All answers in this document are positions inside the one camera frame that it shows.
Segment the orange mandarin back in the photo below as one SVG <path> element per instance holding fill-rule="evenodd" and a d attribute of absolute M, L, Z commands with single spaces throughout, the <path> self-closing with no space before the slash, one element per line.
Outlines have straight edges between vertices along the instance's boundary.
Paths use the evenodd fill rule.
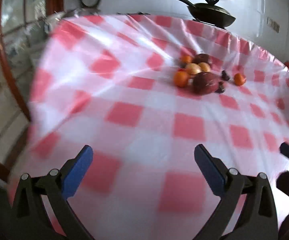
<path fill-rule="evenodd" d="M 183 64 L 190 64 L 192 63 L 193 57 L 190 55 L 183 55 L 180 60 Z"/>

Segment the wall power outlet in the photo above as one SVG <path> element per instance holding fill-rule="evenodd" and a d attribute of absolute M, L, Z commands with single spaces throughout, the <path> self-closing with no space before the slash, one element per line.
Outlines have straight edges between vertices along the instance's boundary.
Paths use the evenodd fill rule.
<path fill-rule="evenodd" d="M 268 25 L 268 27 L 273 29 L 276 33 L 279 33 L 280 25 L 276 21 L 274 21 L 273 19 L 267 17 L 267 25 Z"/>

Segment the large dark red apple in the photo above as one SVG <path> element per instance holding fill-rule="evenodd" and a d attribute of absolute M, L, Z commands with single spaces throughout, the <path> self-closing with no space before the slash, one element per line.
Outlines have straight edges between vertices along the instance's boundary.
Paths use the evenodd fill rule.
<path fill-rule="evenodd" d="M 218 89 L 219 82 L 218 75 L 211 72 L 200 72 L 193 78 L 192 90 L 197 95 L 211 94 Z"/>

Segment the yellow striped melon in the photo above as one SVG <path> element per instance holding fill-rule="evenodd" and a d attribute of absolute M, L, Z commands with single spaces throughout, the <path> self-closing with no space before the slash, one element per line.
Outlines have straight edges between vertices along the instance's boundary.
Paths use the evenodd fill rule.
<path fill-rule="evenodd" d="M 198 64 L 189 63 L 185 66 L 185 71 L 187 72 L 187 74 L 193 76 L 193 75 L 197 75 L 198 73 L 200 73 L 202 69 L 200 68 Z"/>
<path fill-rule="evenodd" d="M 201 62 L 198 64 L 202 72 L 211 72 L 211 67 L 208 63 Z"/>

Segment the wooden glass door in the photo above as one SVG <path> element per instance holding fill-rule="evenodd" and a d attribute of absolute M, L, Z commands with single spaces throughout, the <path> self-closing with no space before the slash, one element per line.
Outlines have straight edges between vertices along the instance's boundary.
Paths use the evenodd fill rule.
<path fill-rule="evenodd" d="M 36 63 L 45 43 L 47 16 L 64 0 L 0 0 L 0 179 L 25 147 L 31 116 L 28 98 Z"/>

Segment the red white checkered tablecloth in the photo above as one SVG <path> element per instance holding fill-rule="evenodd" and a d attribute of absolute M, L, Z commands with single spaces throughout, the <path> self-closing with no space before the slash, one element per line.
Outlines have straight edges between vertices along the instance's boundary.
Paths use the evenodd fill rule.
<path fill-rule="evenodd" d="M 173 77 L 183 55 L 210 56 L 225 92 L 197 95 Z M 247 81 L 236 86 L 234 75 Z M 241 174 L 289 171 L 289 71 L 268 51 L 190 20 L 68 18 L 53 31 L 29 100 L 28 147 L 9 179 L 43 176 L 85 145 L 93 162 L 69 202 L 96 239 L 192 239 L 214 196 L 194 160 L 203 144 Z"/>

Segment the dark passion fruit back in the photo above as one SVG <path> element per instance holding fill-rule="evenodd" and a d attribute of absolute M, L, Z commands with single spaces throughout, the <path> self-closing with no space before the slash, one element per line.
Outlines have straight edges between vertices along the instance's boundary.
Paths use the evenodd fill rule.
<path fill-rule="evenodd" d="M 224 81 L 229 81 L 230 80 L 230 76 L 227 74 L 227 72 L 225 70 L 222 71 L 221 78 Z"/>

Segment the dark passion fruit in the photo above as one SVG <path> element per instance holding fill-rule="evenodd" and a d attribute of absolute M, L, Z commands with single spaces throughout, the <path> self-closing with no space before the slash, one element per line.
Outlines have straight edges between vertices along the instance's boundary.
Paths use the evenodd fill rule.
<path fill-rule="evenodd" d="M 221 78 L 224 81 L 229 81 L 230 80 L 230 76 L 227 74 L 227 72 L 225 70 L 222 71 Z"/>
<path fill-rule="evenodd" d="M 225 92 L 225 89 L 226 89 L 226 83 L 224 81 L 220 81 L 218 83 L 218 88 L 216 89 L 216 93 L 218 94 L 222 94 Z"/>

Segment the orange mandarin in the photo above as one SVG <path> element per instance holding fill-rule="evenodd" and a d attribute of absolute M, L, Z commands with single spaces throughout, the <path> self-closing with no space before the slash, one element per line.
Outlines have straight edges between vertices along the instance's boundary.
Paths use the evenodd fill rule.
<path fill-rule="evenodd" d="M 242 86 L 246 83 L 247 78 L 245 75 L 241 73 L 237 73 L 234 75 L 234 83 L 236 86 Z"/>
<path fill-rule="evenodd" d="M 184 88 L 189 83 L 190 76 L 187 72 L 179 71 L 174 74 L 173 83 L 175 86 Z"/>
<path fill-rule="evenodd" d="M 180 60 L 183 64 L 190 64 L 192 63 L 193 57 L 190 55 L 183 55 Z"/>

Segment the red apple with stem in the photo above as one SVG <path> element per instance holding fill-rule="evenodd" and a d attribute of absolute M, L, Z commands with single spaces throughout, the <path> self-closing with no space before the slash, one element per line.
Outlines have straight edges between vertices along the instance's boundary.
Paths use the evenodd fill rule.
<path fill-rule="evenodd" d="M 210 56 L 208 54 L 196 54 L 192 60 L 192 63 L 199 64 L 199 63 L 210 63 Z"/>

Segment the black wok with lid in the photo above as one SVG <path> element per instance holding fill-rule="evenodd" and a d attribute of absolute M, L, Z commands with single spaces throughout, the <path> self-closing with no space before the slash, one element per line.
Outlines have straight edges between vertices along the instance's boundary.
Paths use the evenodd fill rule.
<path fill-rule="evenodd" d="M 216 6 L 219 0 L 205 0 L 205 3 L 193 4 L 189 0 L 178 0 L 187 5 L 190 14 L 198 22 L 214 25 L 218 28 L 225 29 L 232 25 L 236 18 L 224 8 Z"/>

